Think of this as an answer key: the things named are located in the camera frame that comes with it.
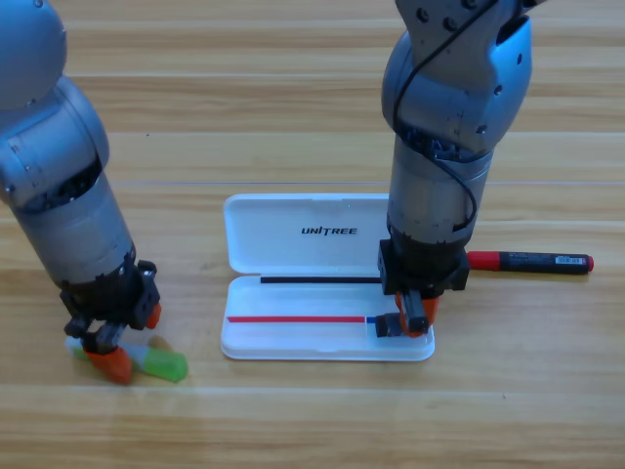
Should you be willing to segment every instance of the red marker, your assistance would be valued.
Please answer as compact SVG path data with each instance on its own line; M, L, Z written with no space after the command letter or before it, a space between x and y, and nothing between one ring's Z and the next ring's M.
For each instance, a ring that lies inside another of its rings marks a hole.
M586 254L473 251L467 256L476 271L584 275L595 268L594 259Z

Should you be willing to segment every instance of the wood grain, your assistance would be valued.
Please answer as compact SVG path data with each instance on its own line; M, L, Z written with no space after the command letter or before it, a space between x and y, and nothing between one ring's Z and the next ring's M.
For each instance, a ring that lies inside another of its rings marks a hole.
M111 132L377 132L380 76L80 76ZM625 85L534 83L512 127L621 132Z
M384 132L111 134L116 182L388 182L394 135ZM625 181L625 134L509 133L489 181Z
M532 12L534 77L496 150L470 249L588 252L588 277L472 273L422 363L235 362L223 204L242 192L385 192L393 0L52 0L67 73L110 132L109 179L159 268L173 385L115 387L0 208L0 467L625 467L625 10ZM145 343L147 333L125 338Z

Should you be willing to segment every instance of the black cable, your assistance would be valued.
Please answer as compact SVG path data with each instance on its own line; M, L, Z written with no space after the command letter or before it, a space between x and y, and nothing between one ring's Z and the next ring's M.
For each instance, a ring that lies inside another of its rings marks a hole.
M405 83L401 86L401 89L399 90L399 93L397 94L397 98L396 98L395 104L393 106L393 130L395 131L396 134L398 134L401 137L401 139L405 143L408 143L407 135L409 133L409 129L407 127L403 128L403 129L399 128L399 124L400 124L400 122L399 122L399 107L401 106L401 101L403 101L403 97L406 94L406 92L408 91L408 88L412 84L412 81L414 80L415 76L417 76L417 73L419 73L423 69L424 66L426 66L431 61L433 61L447 47L449 47L451 44L453 44L453 42L456 39L458 39L458 37L460 37L460 35L463 32L465 32L474 22L479 20L486 12L488 12L488 10L490 10L492 7L494 7L498 2L499 2L499 0L490 0L490 2L488 2L480 10L478 10L467 22L462 24L453 34L451 34L451 36L449 36L431 54L429 54L419 64L415 65L415 67L412 69L412 71L408 75L408 78L406 79ZM408 143L408 146L411 149L413 149L413 150L415 150L417 152L420 152L419 150L413 148L409 143ZM471 225L473 223L473 221L475 220L476 216L478 215L478 202L476 200L476 197L474 196L474 194L471 191L471 189L469 188L469 186L467 186L467 183L465 183L465 181L458 175L458 173L456 173L453 169L448 167L445 163L443 163L442 161L437 159L435 154L429 154L429 155L424 155L424 156L428 160L430 160L433 164L435 164L438 168L440 168L442 171L444 171L454 181L456 181L462 187L462 189L467 193L467 196L471 200L471 204L473 206L472 211L471 211L471 216L469 218L467 218L463 223L461 223L460 225L456 225L453 228L454 232L459 232L460 230L464 230L465 228L467 228L469 225Z

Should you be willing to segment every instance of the wooden surface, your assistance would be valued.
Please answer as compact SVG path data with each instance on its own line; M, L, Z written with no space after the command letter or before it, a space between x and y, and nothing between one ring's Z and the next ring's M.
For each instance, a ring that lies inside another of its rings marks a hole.
M239 192L384 192L392 0L56 0L68 74L107 169L156 332L189 378L109 385L63 348L67 313L0 212L0 467L625 467L625 11L551 0L472 249L589 252L588 278L474 274L419 364L233 362L222 205ZM128 334L146 341L146 334Z

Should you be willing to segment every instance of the robotic arm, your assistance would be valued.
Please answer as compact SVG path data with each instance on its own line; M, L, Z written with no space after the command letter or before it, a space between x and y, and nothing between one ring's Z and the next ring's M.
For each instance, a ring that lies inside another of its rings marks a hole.
M428 331L445 290L465 288L493 151L529 86L525 13L545 1L396 0L407 31L383 82L396 147L378 266L409 336Z
M0 2L0 199L13 211L95 366L127 383L127 326L155 327L156 267L136 250L104 174L108 141L95 110L63 76L63 24L46 0ZM104 324L90 331L94 321Z

